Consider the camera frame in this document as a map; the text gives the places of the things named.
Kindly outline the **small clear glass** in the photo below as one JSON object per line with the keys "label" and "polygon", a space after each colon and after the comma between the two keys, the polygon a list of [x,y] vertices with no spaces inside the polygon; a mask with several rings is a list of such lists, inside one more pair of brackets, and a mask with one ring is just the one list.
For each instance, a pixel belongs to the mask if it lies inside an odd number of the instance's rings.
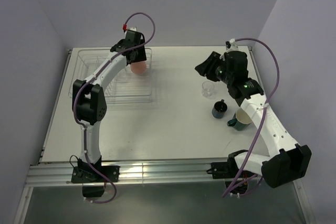
{"label": "small clear glass", "polygon": [[215,86],[210,81],[205,81],[202,83],[202,96],[208,98],[213,95]]}

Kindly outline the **pink plastic cup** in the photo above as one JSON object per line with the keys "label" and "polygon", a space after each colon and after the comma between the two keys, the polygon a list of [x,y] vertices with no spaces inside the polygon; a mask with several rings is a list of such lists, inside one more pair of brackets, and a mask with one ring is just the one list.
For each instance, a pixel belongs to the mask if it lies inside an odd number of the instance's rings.
{"label": "pink plastic cup", "polygon": [[130,64],[130,69],[134,74],[143,74],[146,71],[146,62],[134,62]]}

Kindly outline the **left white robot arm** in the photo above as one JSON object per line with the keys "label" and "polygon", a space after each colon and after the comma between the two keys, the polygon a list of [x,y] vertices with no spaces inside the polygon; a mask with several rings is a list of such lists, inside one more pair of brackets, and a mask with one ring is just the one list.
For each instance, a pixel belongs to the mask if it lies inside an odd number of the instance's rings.
{"label": "left white robot arm", "polygon": [[102,176],[99,148],[100,123],[107,112],[105,90],[127,65],[146,60],[145,39],[136,29],[127,29],[125,37],[111,47],[107,58],[88,77],[72,85],[72,111],[82,131],[78,169],[91,182]]}

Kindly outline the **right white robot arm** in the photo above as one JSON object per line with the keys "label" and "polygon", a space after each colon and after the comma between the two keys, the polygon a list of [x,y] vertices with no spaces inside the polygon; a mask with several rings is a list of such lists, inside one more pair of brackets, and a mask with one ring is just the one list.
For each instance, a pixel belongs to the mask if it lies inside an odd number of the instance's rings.
{"label": "right white robot arm", "polygon": [[199,75],[210,81],[222,81],[229,95],[257,127],[257,137],[264,140],[268,155],[253,154],[251,149],[229,155],[226,173],[238,179],[244,172],[260,175],[271,188],[279,187],[305,176],[312,152],[300,145],[285,129],[268,103],[260,84],[249,77],[248,59],[242,51],[220,55],[212,52],[195,67]]}

